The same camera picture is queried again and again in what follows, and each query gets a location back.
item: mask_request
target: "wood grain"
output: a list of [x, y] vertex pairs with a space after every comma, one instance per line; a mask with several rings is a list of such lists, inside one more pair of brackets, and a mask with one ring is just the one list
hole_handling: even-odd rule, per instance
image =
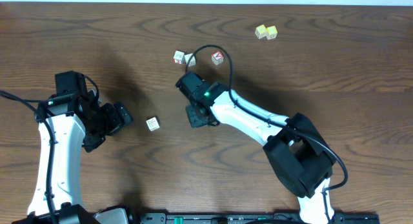
[[[277, 39], [254, 29], [276, 25]], [[169, 212], [298, 209], [261, 147], [226, 126], [191, 129], [174, 88], [175, 50], [217, 44], [234, 61], [235, 89], [278, 114], [300, 112], [343, 158], [350, 179], [332, 192], [344, 211], [382, 223], [413, 219], [413, 9], [363, 6], [0, 4], [0, 87], [47, 98], [54, 74], [75, 70], [123, 101], [135, 122], [82, 153], [85, 207], [118, 203]], [[194, 70], [225, 82], [212, 50]], [[25, 217], [39, 163], [33, 115], [0, 100], [0, 223]], [[158, 116], [161, 129], [145, 120]], [[341, 180], [334, 167], [332, 180]]]

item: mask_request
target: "wooden block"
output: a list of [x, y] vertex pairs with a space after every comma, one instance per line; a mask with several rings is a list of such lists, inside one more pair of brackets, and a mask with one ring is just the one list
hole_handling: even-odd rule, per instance
[[150, 131], [154, 131], [160, 128], [159, 123], [157, 122], [156, 117], [153, 117], [151, 119], [148, 119], [146, 121], [146, 124], [148, 125], [148, 128]]
[[180, 52], [180, 51], [175, 51], [175, 55], [174, 55], [174, 63], [177, 64], [183, 64], [184, 63], [184, 52]]
[[218, 65], [224, 61], [224, 54], [222, 52], [217, 51], [212, 54], [212, 62], [215, 63], [215, 65]]
[[186, 63], [188, 66], [194, 66], [194, 65], [196, 64], [195, 57], [192, 57], [191, 62], [188, 62], [188, 61], [189, 61], [189, 58], [190, 58], [191, 56], [192, 56], [192, 53], [185, 55], [185, 63]]
[[267, 36], [267, 28], [265, 28], [265, 25], [260, 25], [256, 28], [256, 35], [259, 39]]
[[273, 39], [276, 38], [278, 34], [276, 26], [270, 26], [267, 28], [267, 39]]

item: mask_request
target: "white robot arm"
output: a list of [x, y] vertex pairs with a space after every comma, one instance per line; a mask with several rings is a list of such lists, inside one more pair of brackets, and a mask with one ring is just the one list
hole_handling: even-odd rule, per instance
[[[277, 174], [277, 177], [291, 192], [298, 196], [300, 204], [300, 217], [304, 222], [328, 223], [327, 215], [325, 213], [326, 210], [328, 210], [329, 218], [332, 219], [334, 210], [330, 206], [328, 191], [326, 191], [326, 204], [324, 203], [322, 192], [324, 192], [323, 188], [327, 188], [329, 185], [331, 176], [331, 172], [329, 171], [331, 171], [331, 166], [335, 161], [331, 162], [328, 156], [323, 154], [320, 157], [321, 161], [324, 161], [324, 163], [322, 163], [323, 166], [320, 167], [322, 172], [316, 172], [315, 177], [311, 178], [306, 178], [305, 173], [307, 171], [303, 170], [304, 166], [299, 163], [291, 164], [291, 167], [293, 168], [286, 168], [289, 164], [288, 160], [295, 159], [288, 149], [288, 146], [294, 143], [295, 138], [291, 136], [288, 137], [285, 133], [282, 133], [281, 127], [286, 126], [289, 123], [293, 123], [294, 121], [290, 121], [289, 117], [273, 114], [257, 107], [254, 104], [244, 100], [234, 90], [232, 90], [232, 97], [237, 102], [234, 104], [225, 85], [214, 83], [209, 86], [208, 83], [203, 81], [193, 72], [185, 74], [177, 82], [176, 87], [180, 89], [180, 91], [182, 91], [182, 93], [189, 98], [191, 102], [191, 105], [186, 108], [186, 111], [192, 127], [201, 127], [203, 125], [216, 126], [219, 123], [228, 124], [242, 131], [252, 139], [256, 140], [260, 145], [264, 146], [264, 150], [271, 162], [274, 172]], [[242, 106], [260, 118], [248, 114], [239, 106]], [[298, 118], [304, 120], [302, 122], [309, 122], [309, 120], [303, 119], [303, 116], [299, 116]], [[279, 126], [277, 127], [275, 125], [270, 125], [270, 122], [278, 123]], [[272, 142], [275, 142], [275, 144], [268, 143], [268, 141], [270, 141], [270, 139], [274, 136], [279, 138], [274, 138]], [[286, 148], [282, 148], [282, 145], [287, 146], [287, 151], [285, 150]], [[309, 145], [310, 144], [307, 143], [307, 147], [304, 150], [308, 151], [310, 148]], [[314, 152], [311, 152], [311, 154], [313, 154], [314, 157], [318, 157]], [[289, 170], [302, 170], [303, 175], [299, 174], [299, 178], [292, 179], [294, 174], [287, 173]], [[300, 179], [307, 180], [307, 182], [311, 181], [311, 183], [308, 183], [310, 188], [306, 188], [311, 191], [306, 191], [305, 189], [298, 190], [296, 188], [297, 185], [301, 185]]]
[[[77, 115], [61, 114], [46, 120], [54, 132], [55, 139], [52, 170], [54, 207], [59, 210], [65, 204], [83, 206], [80, 188], [80, 156], [85, 138], [85, 126]], [[34, 212], [37, 216], [49, 213], [45, 199], [45, 181], [50, 138], [44, 123], [39, 124], [39, 131], [41, 136], [39, 174], [34, 197], [27, 211], [28, 215]]]
[[[270, 119], [276, 123], [286, 125], [286, 120], [288, 117], [273, 114], [262, 108], [255, 106], [254, 104], [244, 100], [235, 91], [232, 91], [232, 96], [237, 100], [239, 105], [253, 111], [256, 114], [264, 117], [265, 119]], [[253, 117], [246, 112], [242, 111], [237, 105], [235, 105], [228, 92], [223, 92], [214, 100], [214, 104], [210, 107], [211, 112], [214, 117], [222, 124], [228, 124], [238, 130], [244, 132], [244, 134], [250, 136], [252, 139], [256, 140], [259, 144], [264, 146], [268, 141], [268, 137], [277, 135], [281, 128], [269, 125], [264, 121]], [[306, 223], [328, 223], [327, 217], [325, 215], [325, 206], [323, 201], [322, 190], [328, 187], [330, 183], [330, 178], [324, 179], [323, 182], [316, 188], [315, 194], [311, 197], [298, 197], [300, 205], [300, 217]], [[334, 210], [330, 206], [330, 196], [327, 191], [327, 209], [330, 219], [334, 215]]]

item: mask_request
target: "yellow block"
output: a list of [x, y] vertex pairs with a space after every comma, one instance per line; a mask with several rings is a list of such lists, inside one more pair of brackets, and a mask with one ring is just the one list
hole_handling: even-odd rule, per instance
[[267, 28], [267, 39], [273, 39], [276, 38], [278, 34], [276, 26], [270, 26]]
[[267, 35], [267, 28], [265, 28], [265, 25], [260, 25], [256, 28], [256, 35], [259, 39]]

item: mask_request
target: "black cable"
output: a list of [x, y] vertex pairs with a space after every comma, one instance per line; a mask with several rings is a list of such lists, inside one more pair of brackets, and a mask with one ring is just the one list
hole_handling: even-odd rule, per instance
[[[190, 60], [191, 60], [193, 57], [195, 57], [195, 55], [196, 55], [200, 50], [202, 50], [202, 49], [204, 49], [204, 48], [208, 48], [208, 47], [218, 48], [218, 49], [222, 50], [223, 53], [224, 53], [224, 54], [227, 56], [227, 58], [228, 58], [228, 61], [229, 61], [229, 64], [230, 64], [230, 75], [229, 75], [229, 82], [228, 82], [228, 91], [229, 91], [229, 92], [228, 92], [228, 94], [229, 94], [229, 97], [230, 97], [231, 101], [234, 103], [235, 106], [237, 106], [238, 108], [240, 108], [242, 111], [246, 112], [247, 114], [250, 114], [251, 116], [256, 117], [256, 118], [258, 118], [258, 119], [260, 119], [260, 120], [268, 123], [269, 125], [274, 125], [274, 126], [276, 126], [276, 127], [282, 128], [283, 130], [287, 130], [287, 131], [291, 132], [292, 134], [294, 134], [294, 135], [296, 135], [296, 136], [300, 136], [300, 137], [302, 137], [303, 139], [306, 139], [307, 141], [308, 141], [308, 140], [311, 140], [311, 141], [317, 143], [319, 146], [321, 146], [324, 150], [326, 150], [329, 154], [331, 154], [331, 155], [336, 159], [336, 161], [339, 163], [341, 169], [343, 170], [344, 178], [343, 178], [342, 182], [338, 183], [337, 185], [333, 185], [333, 186], [329, 186], [329, 187], [327, 187], [327, 188], [323, 188], [322, 193], [323, 193], [324, 199], [326, 199], [326, 196], [327, 196], [326, 191], [328, 191], [328, 190], [333, 190], [333, 189], [336, 189], [336, 188], [339, 188], [339, 187], [344, 186], [344, 185], [347, 183], [347, 181], [348, 181], [348, 171], [347, 171], [347, 168], [346, 168], [344, 162], [340, 159], [340, 157], [339, 157], [333, 150], [331, 150], [328, 146], [326, 146], [324, 143], [320, 142], [318, 139], [316, 139], [315, 137], [311, 136], [310, 134], [306, 134], [306, 133], [304, 133], [304, 132], [302, 132], [302, 131], [299, 131], [299, 130], [297, 130], [297, 129], [295, 129], [295, 128], [291, 128], [291, 127], [288, 127], [288, 126], [286, 126], [286, 125], [273, 122], [273, 121], [271, 121], [270, 119], [267, 119], [267, 118], [265, 118], [265, 117], [260, 116], [259, 114], [256, 114], [256, 113], [254, 113], [254, 112], [251, 112], [251, 111], [249, 111], [248, 109], [246, 109], [245, 107], [243, 107], [242, 105], [240, 105], [240, 104], [238, 103], [238, 100], [235, 100], [235, 99], [234, 99], [234, 97], [232, 96], [232, 74], [233, 74], [234, 69], [232, 68], [232, 60], [231, 60], [231, 57], [230, 57], [230, 55], [227, 53], [226, 50], [224, 50], [222, 47], [216, 46], [216, 45], [205, 45], [205, 46], [201, 46], [200, 48], [198, 48], [198, 49], [191, 55], [191, 57], [189, 58], [188, 62], [190, 62]], [[187, 72], [188, 72], [188, 64], [186, 64], [186, 67], [185, 67], [185, 73], [187, 73]], [[326, 210], [326, 216], [327, 216], [327, 219], [328, 219], [328, 223], [330, 223], [330, 217], [328, 216], [328, 210], [327, 210], [327, 201], [325, 201], [325, 210]]]
[[324, 202], [324, 209], [325, 209], [325, 216], [327, 217], [327, 223], [331, 224], [330, 216], [328, 215], [328, 208], [327, 208], [327, 192], [322, 191], [323, 194], [323, 202]]
[[50, 189], [52, 188], [52, 168], [53, 168], [54, 143], [55, 143], [52, 129], [50, 128], [50, 125], [47, 123], [45, 117], [43, 117], [43, 115], [37, 109], [35, 109], [31, 104], [29, 104], [28, 101], [25, 101], [24, 99], [21, 99], [20, 97], [17, 97], [15, 95], [10, 94], [8, 92], [5, 92], [3, 90], [0, 90], [0, 94], [4, 98], [6, 98], [6, 96], [7, 96], [7, 97], [11, 98], [11, 100], [13, 100], [13, 101], [19, 101], [22, 104], [24, 104], [26, 107], [28, 107], [30, 110], [32, 110], [46, 126], [46, 129], [47, 129], [47, 131], [49, 133], [49, 136], [50, 136], [50, 140], [49, 140], [50, 151], [49, 151], [49, 159], [48, 159], [48, 163], [47, 163], [45, 196], [46, 196], [47, 207], [49, 209], [50, 217], [52, 218], [52, 223], [53, 224], [58, 224], [57, 218], [54, 214], [54, 207], [53, 207], [53, 204], [52, 204], [52, 192], [50, 191]]
[[[14, 99], [10, 96], [7, 96], [5, 94], [0, 94], [0, 96], [3, 97], [3, 98], [6, 98], [6, 99], [12, 100], [12, 101], [17, 101], [16, 99]], [[40, 103], [40, 102], [42, 102], [41, 100], [31, 100], [31, 99], [23, 99], [23, 101], [26, 101], [27, 103]]]
[[88, 76], [83, 75], [87, 80], [89, 80], [89, 82], [91, 82], [91, 84], [93, 84], [93, 86], [95, 86], [96, 88], [96, 96], [95, 96], [95, 101], [98, 101], [99, 99], [99, 88], [97, 87], [97, 84], [95, 82], [92, 81], [92, 79], [90, 79]]

